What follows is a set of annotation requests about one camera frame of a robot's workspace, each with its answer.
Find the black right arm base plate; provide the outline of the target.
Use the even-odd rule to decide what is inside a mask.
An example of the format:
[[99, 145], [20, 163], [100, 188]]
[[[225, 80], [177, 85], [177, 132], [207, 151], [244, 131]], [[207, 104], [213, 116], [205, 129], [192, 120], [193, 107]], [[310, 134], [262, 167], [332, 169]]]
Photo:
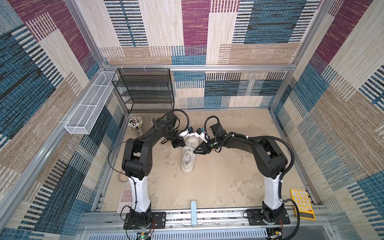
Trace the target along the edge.
[[250, 226], [289, 225], [291, 223], [285, 208], [277, 210], [248, 209], [243, 213], [243, 217], [249, 221]]

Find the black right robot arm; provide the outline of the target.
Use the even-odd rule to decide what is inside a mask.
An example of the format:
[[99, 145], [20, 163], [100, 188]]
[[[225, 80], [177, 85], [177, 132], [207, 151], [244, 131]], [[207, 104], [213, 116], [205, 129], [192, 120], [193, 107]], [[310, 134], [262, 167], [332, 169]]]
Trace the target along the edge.
[[259, 172], [264, 176], [265, 196], [261, 215], [266, 224], [273, 224], [283, 213], [282, 177], [288, 171], [288, 159], [277, 144], [283, 142], [273, 136], [249, 137], [235, 132], [227, 133], [221, 124], [211, 126], [215, 137], [202, 142], [195, 150], [197, 155], [206, 155], [222, 147], [238, 149], [253, 154]]

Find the white canvas sneaker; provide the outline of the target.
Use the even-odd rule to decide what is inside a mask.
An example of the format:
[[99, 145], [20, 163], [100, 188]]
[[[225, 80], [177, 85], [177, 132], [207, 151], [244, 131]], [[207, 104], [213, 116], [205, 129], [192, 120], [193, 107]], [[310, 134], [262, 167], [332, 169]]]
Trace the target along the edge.
[[199, 140], [197, 137], [192, 136], [187, 139], [182, 152], [182, 171], [185, 174], [190, 174], [194, 171], [196, 154], [194, 150], [199, 146]]

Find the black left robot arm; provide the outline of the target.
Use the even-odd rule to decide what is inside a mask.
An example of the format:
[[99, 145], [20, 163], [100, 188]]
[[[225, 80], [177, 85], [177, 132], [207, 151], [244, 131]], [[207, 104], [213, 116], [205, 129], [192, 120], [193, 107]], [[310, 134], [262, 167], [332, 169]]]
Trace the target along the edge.
[[153, 126], [145, 134], [136, 139], [128, 139], [126, 142], [122, 170], [131, 184], [133, 202], [130, 209], [130, 219], [134, 223], [147, 226], [152, 222], [148, 175], [153, 167], [153, 147], [161, 138], [165, 138], [162, 144], [170, 141], [173, 148], [185, 146], [184, 139], [179, 136], [180, 132], [176, 130], [175, 124], [179, 118], [174, 112], [180, 112], [186, 116], [186, 126], [188, 127], [190, 123], [188, 115], [183, 110], [175, 109], [155, 119]]

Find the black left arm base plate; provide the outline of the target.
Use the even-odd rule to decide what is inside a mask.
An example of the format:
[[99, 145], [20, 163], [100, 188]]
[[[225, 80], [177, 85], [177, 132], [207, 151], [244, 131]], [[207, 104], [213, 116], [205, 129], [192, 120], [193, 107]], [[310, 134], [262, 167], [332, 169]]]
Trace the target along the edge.
[[138, 230], [140, 228], [149, 230], [150, 228], [164, 229], [166, 227], [167, 213], [137, 213], [132, 212], [126, 215], [124, 230]]

